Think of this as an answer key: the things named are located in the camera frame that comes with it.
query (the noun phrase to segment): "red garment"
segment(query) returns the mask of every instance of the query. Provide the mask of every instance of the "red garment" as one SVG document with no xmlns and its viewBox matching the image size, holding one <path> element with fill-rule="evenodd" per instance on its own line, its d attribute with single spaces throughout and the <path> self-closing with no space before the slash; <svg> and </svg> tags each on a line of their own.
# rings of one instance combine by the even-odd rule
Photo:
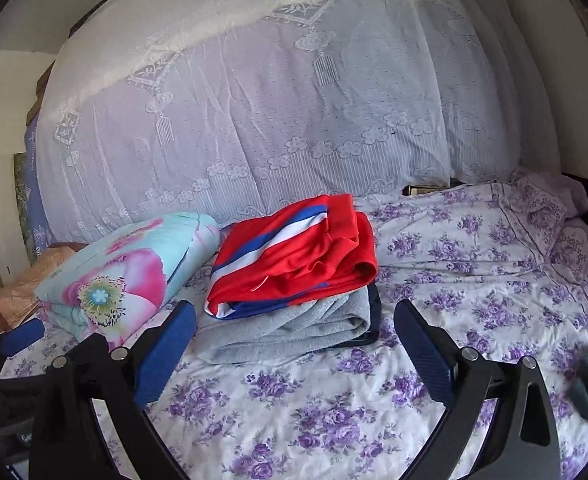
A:
<svg viewBox="0 0 588 480">
<path fill-rule="evenodd" d="M 367 217 L 348 194 L 321 195 L 232 227 L 212 269 L 206 311 L 226 317 L 234 302 L 300 304 L 351 292 L 375 276 Z"/>
</svg>

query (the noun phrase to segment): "floral bedsheet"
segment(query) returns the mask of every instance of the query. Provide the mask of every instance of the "floral bedsheet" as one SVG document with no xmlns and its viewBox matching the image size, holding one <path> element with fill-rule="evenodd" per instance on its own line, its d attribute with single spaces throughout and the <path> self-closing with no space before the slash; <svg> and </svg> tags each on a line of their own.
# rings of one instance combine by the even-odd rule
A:
<svg viewBox="0 0 588 480">
<path fill-rule="evenodd" d="M 588 459 L 588 423 L 565 395 L 588 350 L 588 227 L 576 218 L 587 208 L 582 187 L 523 173 L 511 184 L 369 196 L 356 205 L 375 231 L 379 341 L 238 366 L 207 364 L 188 346 L 146 411 L 190 478 L 399 478 L 443 410 L 394 333 L 401 298 L 486 357 L 536 356 L 556 418 L 562 477 L 573 478 Z M 209 272 L 203 267 L 148 326 L 179 299 L 202 308 Z M 7 362 L 4 376 L 40 373 L 72 346 L 50 326 Z M 493 406 L 485 403 L 453 478 L 469 471 Z M 102 408 L 100 423 L 120 471 L 136 478 Z"/>
</svg>

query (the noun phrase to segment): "gray fleece fabric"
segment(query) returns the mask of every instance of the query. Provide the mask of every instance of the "gray fleece fabric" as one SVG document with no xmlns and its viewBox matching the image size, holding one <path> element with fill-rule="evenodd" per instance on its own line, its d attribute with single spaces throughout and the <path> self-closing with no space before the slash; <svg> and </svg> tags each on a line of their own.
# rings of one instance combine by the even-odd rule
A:
<svg viewBox="0 0 588 480">
<path fill-rule="evenodd" d="M 360 336 L 370 327 L 367 287 L 241 319 L 217 319 L 200 309 L 191 342 L 213 364 L 300 357 Z"/>
</svg>

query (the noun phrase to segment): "floral pillow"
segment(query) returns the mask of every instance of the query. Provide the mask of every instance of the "floral pillow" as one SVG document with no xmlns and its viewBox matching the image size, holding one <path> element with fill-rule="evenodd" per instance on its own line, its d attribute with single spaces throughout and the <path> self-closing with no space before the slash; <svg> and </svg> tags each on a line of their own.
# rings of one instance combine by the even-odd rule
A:
<svg viewBox="0 0 588 480">
<path fill-rule="evenodd" d="M 219 240 L 216 222 L 196 213 L 124 226 L 77 252 L 35 294 L 51 322 L 78 338 L 102 333 L 118 346 L 214 255 Z"/>
</svg>

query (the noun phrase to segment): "blue rubber tip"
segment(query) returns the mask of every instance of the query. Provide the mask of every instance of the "blue rubber tip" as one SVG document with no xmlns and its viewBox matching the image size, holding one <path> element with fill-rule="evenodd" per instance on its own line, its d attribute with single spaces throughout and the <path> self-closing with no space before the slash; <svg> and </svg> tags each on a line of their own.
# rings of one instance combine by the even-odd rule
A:
<svg viewBox="0 0 588 480">
<path fill-rule="evenodd" d="M 12 357 L 45 334 L 45 327 L 40 319 L 34 318 L 19 325 L 0 337 L 0 354 Z"/>
<path fill-rule="evenodd" d="M 176 310 L 179 312 L 165 327 L 138 367 L 134 401 L 140 408 L 160 398 L 187 344 L 196 332 L 194 306 L 187 301 L 181 301 L 174 308 Z"/>
<path fill-rule="evenodd" d="M 408 300 L 396 304 L 394 328 L 432 400 L 450 408 L 454 402 L 454 371 L 432 339 L 430 329 L 434 328 Z"/>
</svg>

